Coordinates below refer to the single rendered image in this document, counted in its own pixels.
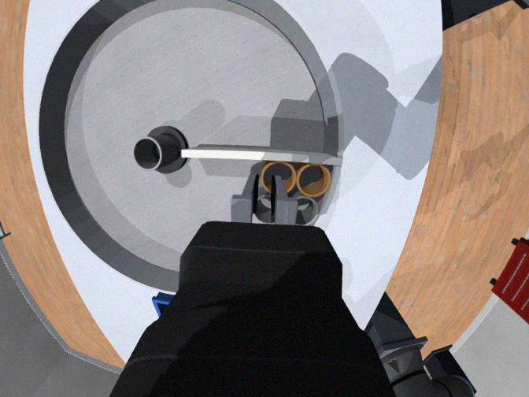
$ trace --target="wood plank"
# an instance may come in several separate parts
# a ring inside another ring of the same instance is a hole
[[[454,344],[529,228],[529,9],[443,32],[441,98],[415,219],[387,286],[424,357]]]
[[[24,33],[29,1],[0,0],[0,220],[3,241],[31,295],[72,348],[117,367],[123,359],[73,284],[44,215],[24,121]]]

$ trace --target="orange ring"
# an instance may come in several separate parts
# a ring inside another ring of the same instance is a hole
[[[290,169],[290,176],[283,183],[285,185],[285,190],[287,191],[287,193],[289,191],[292,191],[292,189],[294,189],[294,186],[296,186],[296,179],[297,179],[296,178],[296,170],[294,169],[294,167],[292,166],[291,163],[288,163],[288,162],[285,162],[285,161],[267,161],[267,162],[265,162],[265,164],[263,165],[263,169],[261,170],[261,184],[263,185],[264,189],[268,193],[272,193],[272,182],[270,182],[269,180],[267,180],[265,178],[265,171],[269,167],[274,165],[274,164],[284,164]]]
[[[299,182],[299,180],[300,180],[300,177],[301,177],[302,173],[308,167],[320,167],[322,175],[315,182],[312,182],[311,184],[302,186],[301,183]],[[305,164],[298,170],[298,176],[296,178],[296,184],[298,185],[299,191],[303,195],[306,195],[307,197],[320,197],[331,186],[331,171],[329,171],[329,169],[325,165],[321,165],[321,164]]]

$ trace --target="white bar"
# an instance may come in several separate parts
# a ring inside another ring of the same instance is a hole
[[[268,148],[208,147],[199,145],[182,150],[183,158],[223,158],[227,160],[288,161],[323,165],[342,165],[342,158],[324,153],[293,152]]]

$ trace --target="red slatted panel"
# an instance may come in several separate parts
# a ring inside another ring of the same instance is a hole
[[[518,242],[492,292],[529,324],[529,240]]]

